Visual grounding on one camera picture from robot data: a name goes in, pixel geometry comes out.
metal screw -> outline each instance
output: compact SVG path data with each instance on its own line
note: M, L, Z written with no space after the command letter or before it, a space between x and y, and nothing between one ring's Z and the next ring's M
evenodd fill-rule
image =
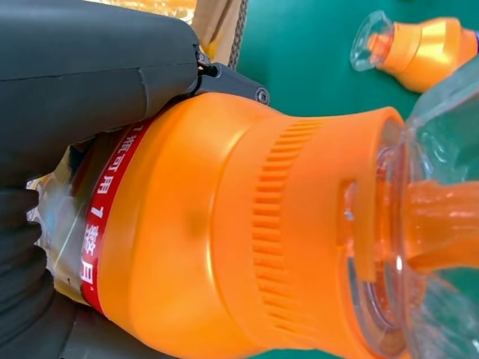
M264 105L269 105L270 94L265 88L258 88L256 91L256 101Z

red label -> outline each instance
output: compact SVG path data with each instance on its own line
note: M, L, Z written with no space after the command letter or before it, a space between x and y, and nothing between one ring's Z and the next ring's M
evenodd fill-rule
M103 236L125 171L141 142L151 121L131 126L115 149L95 186L86 213L86 227L82 248L82 294L96 310L104 313L98 297L98 262Z

plastic wrap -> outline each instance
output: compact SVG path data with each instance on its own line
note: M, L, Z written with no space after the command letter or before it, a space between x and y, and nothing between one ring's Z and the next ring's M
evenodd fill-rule
M196 0L87 0L128 9L158 13L193 23Z

plastic packaging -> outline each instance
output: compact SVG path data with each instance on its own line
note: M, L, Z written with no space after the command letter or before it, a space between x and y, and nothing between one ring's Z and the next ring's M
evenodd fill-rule
M391 22L384 11L367 16L350 60L357 71L376 67L409 90L425 92L477 54L477 33L459 20L440 17L419 24Z
M87 0L175 17L192 24L196 0Z

transparent plastic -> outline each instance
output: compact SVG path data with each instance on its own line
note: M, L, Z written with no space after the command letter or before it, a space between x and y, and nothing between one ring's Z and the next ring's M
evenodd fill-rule
M192 24L196 0L88 0L175 17Z
M379 154L377 279L350 266L374 352L479 358L478 123L475 59L420 97L397 146Z
M383 64L394 36L393 23L384 11L370 13L354 38L350 54L351 64L357 71Z
M478 120L475 59L420 97L403 138L396 174L417 190L398 203L415 230L397 233L398 290L415 358L479 358Z

